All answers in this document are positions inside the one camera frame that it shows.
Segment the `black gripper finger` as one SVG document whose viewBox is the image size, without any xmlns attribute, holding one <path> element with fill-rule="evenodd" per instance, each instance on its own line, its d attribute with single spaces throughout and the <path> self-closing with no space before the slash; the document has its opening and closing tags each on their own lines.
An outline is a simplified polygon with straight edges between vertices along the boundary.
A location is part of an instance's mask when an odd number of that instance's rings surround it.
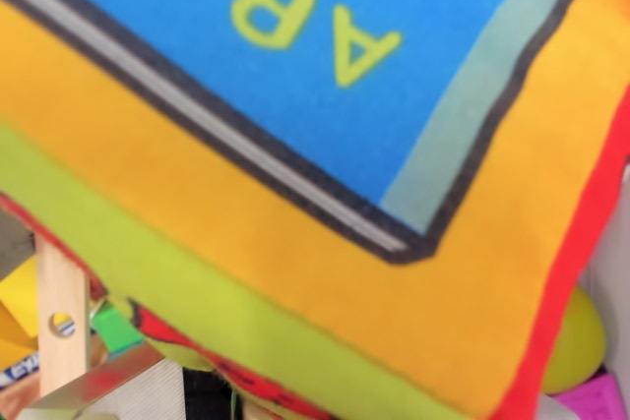
<svg viewBox="0 0 630 420">
<path fill-rule="evenodd" d="M 230 419 L 227 387 L 143 344 L 44 395 L 20 419 Z"/>
</svg>

